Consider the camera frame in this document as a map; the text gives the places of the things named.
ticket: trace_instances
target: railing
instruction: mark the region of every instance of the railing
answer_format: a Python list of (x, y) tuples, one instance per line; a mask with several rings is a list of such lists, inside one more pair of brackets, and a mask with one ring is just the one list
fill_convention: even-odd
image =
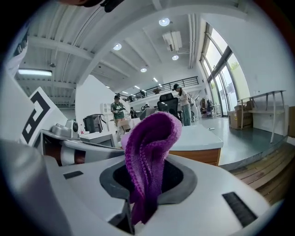
[(145, 92), (143, 92), (141, 90), (141, 92), (139, 92), (137, 94), (134, 94), (133, 96), (129, 96), (128, 101), (133, 102), (133, 101), (143, 99), (143, 98), (155, 95), (155, 94), (167, 93), (169, 91), (172, 91), (173, 86), (176, 83), (179, 84), (180, 87), (182, 87), (182, 88), (187, 87), (187, 86), (192, 86), (192, 85), (198, 85), (199, 84), (197, 76), (186, 78), (186, 79), (181, 79), (181, 80), (176, 80), (176, 81), (173, 81), (173, 82), (170, 82), (170, 83), (162, 84), (161, 86), (156, 86), (156, 87), (153, 87), (153, 88), (149, 88), (149, 89), (145, 90)]

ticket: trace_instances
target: large window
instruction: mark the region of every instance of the large window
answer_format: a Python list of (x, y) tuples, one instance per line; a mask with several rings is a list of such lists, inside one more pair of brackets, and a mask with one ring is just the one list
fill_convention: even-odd
[(207, 74), (214, 104), (220, 104), (223, 116), (234, 110), (238, 98), (249, 97), (242, 68), (223, 37), (207, 24), (201, 59)]

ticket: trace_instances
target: jeans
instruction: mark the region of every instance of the jeans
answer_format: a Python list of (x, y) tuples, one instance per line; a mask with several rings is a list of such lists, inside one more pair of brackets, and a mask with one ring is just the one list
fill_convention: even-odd
[(183, 125), (190, 126), (192, 122), (192, 114), (190, 111), (190, 104), (181, 107), (183, 111)]

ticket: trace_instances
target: ceiling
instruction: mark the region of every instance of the ceiling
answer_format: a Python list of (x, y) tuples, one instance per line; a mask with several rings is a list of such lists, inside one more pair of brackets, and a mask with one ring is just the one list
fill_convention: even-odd
[[(209, 11), (215, 8), (216, 2), (229, 8), (237, 6), (237, 0), (207, 2), (210, 1), (212, 6)], [(76, 85), (85, 81), (89, 74), (114, 92), (136, 93), (134, 85), (142, 89), (154, 87), (157, 83), (153, 77), (163, 83), (165, 72), (170, 68), (189, 67), (188, 14), (195, 17), (195, 33), (200, 34), (200, 14), (194, 12), (201, 10), (196, 2), (125, 0), (111, 13), (105, 13), (100, 6), (85, 8), (53, 1), (44, 6), (32, 21), (28, 51), (19, 66), (52, 70), (53, 75), (36, 77), (17, 74), (16, 79), (28, 96), (41, 86), (58, 106), (74, 105)], [(162, 27), (159, 19), (164, 17), (168, 17), (171, 23)], [(167, 50), (162, 37), (169, 31), (181, 33), (183, 47), (178, 52), (177, 61), (172, 60), (175, 52)], [(121, 50), (113, 50), (116, 43), (122, 45)], [(143, 67), (147, 68), (147, 72), (140, 72)]]

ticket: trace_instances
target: floor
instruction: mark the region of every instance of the floor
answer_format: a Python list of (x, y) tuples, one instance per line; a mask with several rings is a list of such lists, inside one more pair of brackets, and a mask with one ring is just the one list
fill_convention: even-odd
[(227, 170), (237, 169), (261, 159), (284, 139), (283, 136), (275, 134), (273, 143), (270, 143), (270, 132), (253, 128), (229, 128), (228, 118), (202, 118), (197, 122), (206, 128), (215, 128), (212, 132), (223, 140), (219, 166)]
[(230, 171), (272, 205), (285, 198), (295, 170), (295, 146), (284, 143), (263, 159)]

